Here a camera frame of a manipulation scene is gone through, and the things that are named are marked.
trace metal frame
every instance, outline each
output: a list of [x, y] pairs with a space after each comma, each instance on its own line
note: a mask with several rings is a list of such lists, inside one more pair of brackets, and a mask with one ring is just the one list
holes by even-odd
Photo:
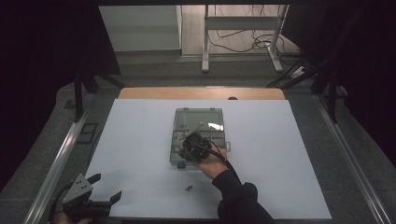
[[327, 113], [325, 102], [323, 102], [322, 98], [319, 99], [317, 95], [313, 95], [313, 97], [317, 103], [321, 115], [323, 116], [326, 124], [329, 127], [329, 130], [332, 133], [332, 136], [334, 137], [337, 146], [340, 148], [341, 154], [343, 155], [350, 172], [352, 173], [356, 183], [359, 186], [359, 189], [361, 190], [361, 194], [373, 212], [376, 222], [390, 224], [391, 221], [387, 212], [385, 211], [384, 205], [381, 203], [381, 200], [375, 193], [375, 189], [370, 184], [370, 181], [367, 179], [366, 175], [361, 169], [358, 160], [356, 159], [352, 149], [349, 147], [349, 144], [347, 143], [347, 140], [345, 139], [340, 128], [336, 123], [332, 122], [332, 118], [330, 118]]
[[49, 168], [49, 172], [41, 185], [40, 190], [35, 196], [35, 200], [33, 201], [23, 223], [38, 223], [43, 216], [43, 213], [47, 208], [47, 204], [50, 201], [50, 197], [55, 190], [62, 171], [64, 170], [64, 166], [67, 163], [67, 159], [69, 158], [74, 144], [77, 142], [78, 134], [88, 116], [92, 99], [92, 94], [88, 94], [86, 96], [84, 100], [84, 112], [82, 113], [80, 120], [74, 122], [70, 127], [69, 133], [64, 139], [64, 143], [59, 149], [58, 155], [56, 156], [53, 164]]
[[205, 5], [205, 31], [204, 44], [202, 47], [202, 71], [209, 71], [209, 30], [274, 30], [271, 45], [267, 48], [274, 68], [282, 72], [283, 68], [276, 55], [276, 41], [285, 19], [288, 6], [282, 5], [278, 17], [209, 17], [209, 5]]

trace metal rail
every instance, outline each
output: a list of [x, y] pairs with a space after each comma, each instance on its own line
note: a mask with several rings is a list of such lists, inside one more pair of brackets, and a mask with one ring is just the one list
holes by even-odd
[[70, 127], [69, 133], [64, 139], [64, 143], [59, 149], [58, 155], [56, 156], [53, 164], [49, 168], [49, 172], [41, 185], [40, 190], [35, 196], [35, 200], [32, 203], [32, 206], [29, 209], [29, 212], [23, 221], [23, 223], [38, 223], [43, 216], [44, 211], [47, 208], [47, 204], [50, 200], [50, 197], [55, 190], [56, 184], [64, 170], [64, 166], [66, 165], [67, 159], [73, 149], [74, 144], [77, 141], [78, 134], [81, 131], [81, 128], [85, 122], [85, 119], [88, 116], [90, 105], [93, 99], [92, 94], [88, 94], [84, 100], [84, 113], [81, 116], [81, 119], [78, 122], [75, 122]]
[[326, 104], [315, 94], [314, 100], [317, 103], [318, 109], [322, 114], [326, 124], [328, 125], [337, 146], [340, 148], [346, 164], [349, 167], [349, 170], [352, 173], [353, 177], [355, 178], [355, 181], [358, 184], [364, 199], [372, 210], [376, 222], [379, 224], [391, 224], [392, 222], [390, 221], [389, 216], [385, 211], [384, 205], [381, 203], [381, 200], [375, 193], [375, 189], [370, 184], [370, 181], [367, 179], [366, 175], [361, 169], [361, 166], [359, 165], [358, 160], [353, 154], [352, 149], [349, 147], [349, 144], [347, 143], [347, 140], [345, 139], [343, 133], [339, 129], [338, 125], [334, 124], [332, 122], [332, 119], [327, 114]]

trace white wall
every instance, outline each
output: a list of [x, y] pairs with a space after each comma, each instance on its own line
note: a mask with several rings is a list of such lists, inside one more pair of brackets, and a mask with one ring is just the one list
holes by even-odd
[[180, 49], [180, 6], [99, 9], [115, 51]]

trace black sleeve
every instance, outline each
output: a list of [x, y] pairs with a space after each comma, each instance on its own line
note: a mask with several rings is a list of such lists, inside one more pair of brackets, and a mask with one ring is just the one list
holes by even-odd
[[212, 184], [221, 191], [218, 214], [221, 223], [275, 223], [257, 202], [257, 189], [251, 183], [241, 185], [231, 171], [224, 171]]

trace white tabletop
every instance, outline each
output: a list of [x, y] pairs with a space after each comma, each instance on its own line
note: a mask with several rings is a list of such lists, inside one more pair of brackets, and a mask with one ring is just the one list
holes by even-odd
[[116, 100], [86, 176], [91, 199], [119, 190], [112, 217], [217, 218], [220, 192], [194, 167], [169, 161], [177, 108], [221, 108], [229, 161], [275, 219], [332, 218], [286, 100]]

